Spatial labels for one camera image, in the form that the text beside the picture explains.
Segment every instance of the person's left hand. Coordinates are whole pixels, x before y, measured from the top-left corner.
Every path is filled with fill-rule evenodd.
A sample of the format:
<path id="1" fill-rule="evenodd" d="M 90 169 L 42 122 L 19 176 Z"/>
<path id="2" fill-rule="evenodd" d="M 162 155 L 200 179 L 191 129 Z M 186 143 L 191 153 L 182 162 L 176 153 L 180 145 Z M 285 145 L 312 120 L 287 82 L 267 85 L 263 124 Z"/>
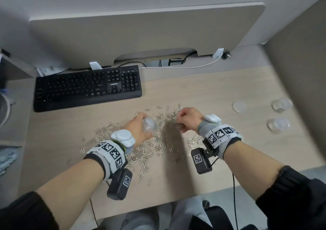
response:
<path id="1" fill-rule="evenodd" d="M 144 141 L 153 137 L 153 134 L 151 132 L 145 133 L 142 130 L 143 119 L 145 117 L 147 117 L 146 113 L 139 112 L 137 117 L 135 117 L 133 120 L 130 120 L 123 128 L 121 128 L 127 129 L 131 132 L 132 137 L 136 140 L 134 147 L 138 147 Z"/>

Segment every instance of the black cable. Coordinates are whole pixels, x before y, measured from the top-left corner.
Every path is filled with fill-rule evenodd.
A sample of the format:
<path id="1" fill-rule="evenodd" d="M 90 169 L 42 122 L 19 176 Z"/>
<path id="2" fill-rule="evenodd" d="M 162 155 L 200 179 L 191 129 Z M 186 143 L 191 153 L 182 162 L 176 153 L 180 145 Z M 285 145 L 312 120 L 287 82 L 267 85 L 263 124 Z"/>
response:
<path id="1" fill-rule="evenodd" d="M 237 225 L 237 230 L 239 230 L 239 228 L 238 228 L 238 220 L 237 220 L 237 210 L 235 208 L 235 182 L 234 182 L 234 174 L 232 174 L 232 178 L 233 178 L 233 204 L 234 204 L 235 224 Z"/>
<path id="2" fill-rule="evenodd" d="M 188 55 L 186 55 L 181 64 L 185 63 L 185 60 L 188 58 L 188 56 L 195 54 L 195 53 L 197 53 L 197 51 L 190 52 Z"/>
<path id="3" fill-rule="evenodd" d="M 126 64 L 129 64 L 129 63 L 141 63 L 141 64 L 144 65 L 145 68 L 147 68 L 147 66 L 146 66 L 143 62 L 138 62 L 138 61 L 136 61 L 136 62 L 127 62 L 127 63 L 123 63 L 123 64 L 120 64 L 118 67 L 121 67 L 122 65 L 126 65 Z"/>
<path id="4" fill-rule="evenodd" d="M 96 225 L 97 225 L 97 227 L 98 227 L 97 220 L 96 220 L 95 213 L 94 213 L 94 209 L 93 209 L 92 200 L 89 199 L 89 201 L 91 202 L 91 207 L 92 207 L 92 211 L 93 211 L 94 219 L 95 219 Z"/>
<path id="5" fill-rule="evenodd" d="M 214 162 L 211 164 L 211 166 L 214 165 L 214 163 L 218 160 L 219 158 L 217 157 L 216 160 L 214 160 Z"/>

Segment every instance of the leg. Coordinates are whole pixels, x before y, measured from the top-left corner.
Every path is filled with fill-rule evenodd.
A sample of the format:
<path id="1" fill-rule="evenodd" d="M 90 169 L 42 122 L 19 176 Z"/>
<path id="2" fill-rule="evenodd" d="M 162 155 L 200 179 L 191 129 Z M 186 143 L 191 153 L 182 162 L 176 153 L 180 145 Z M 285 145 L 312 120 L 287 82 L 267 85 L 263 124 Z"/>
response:
<path id="1" fill-rule="evenodd" d="M 174 211 L 169 230 L 188 230 L 193 215 L 212 226 L 202 206 L 202 198 L 200 196 L 173 202 L 172 208 Z"/>
<path id="2" fill-rule="evenodd" d="M 157 207 L 150 207 L 129 212 L 123 220 L 120 230 L 158 230 L 158 228 Z"/>

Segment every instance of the black keyboard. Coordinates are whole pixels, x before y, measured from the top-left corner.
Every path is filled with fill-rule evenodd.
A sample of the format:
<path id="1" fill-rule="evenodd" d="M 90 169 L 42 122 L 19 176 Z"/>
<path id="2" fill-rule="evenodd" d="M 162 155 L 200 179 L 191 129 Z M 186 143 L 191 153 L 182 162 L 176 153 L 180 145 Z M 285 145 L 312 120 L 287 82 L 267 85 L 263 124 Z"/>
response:
<path id="1" fill-rule="evenodd" d="M 46 112 L 142 96 L 138 66 L 37 77 L 34 111 Z"/>

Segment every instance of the wooden tabletop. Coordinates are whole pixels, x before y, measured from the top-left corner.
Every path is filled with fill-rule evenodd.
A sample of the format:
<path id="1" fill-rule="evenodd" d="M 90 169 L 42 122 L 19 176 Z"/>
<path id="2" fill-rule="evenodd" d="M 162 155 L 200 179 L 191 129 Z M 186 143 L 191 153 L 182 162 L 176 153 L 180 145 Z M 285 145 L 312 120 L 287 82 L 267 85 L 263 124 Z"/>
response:
<path id="1" fill-rule="evenodd" d="M 203 114 L 214 113 L 238 130 L 244 142 L 271 155 L 296 170 L 324 165 L 295 109 L 281 114 L 271 101 L 285 92 L 271 67 L 247 68 L 203 75 L 142 82 L 143 96 L 51 112 L 32 113 L 29 122 L 20 182 L 20 194 L 35 190 L 83 159 L 79 152 L 97 128 L 110 121 L 121 125 L 136 112 L 166 112 L 178 107 L 196 107 Z M 247 111 L 235 113 L 232 102 L 244 100 Z M 266 127 L 267 119 L 287 117 L 288 131 L 275 135 Z M 97 219 L 200 195 L 232 186 L 232 175 L 225 162 L 217 161 L 213 171 L 199 175 L 191 157 L 173 163 L 170 157 L 154 155 L 147 163 L 148 173 L 138 182 L 140 166 L 126 199 L 114 201 L 106 196 L 108 186 L 99 185 L 92 196 Z"/>

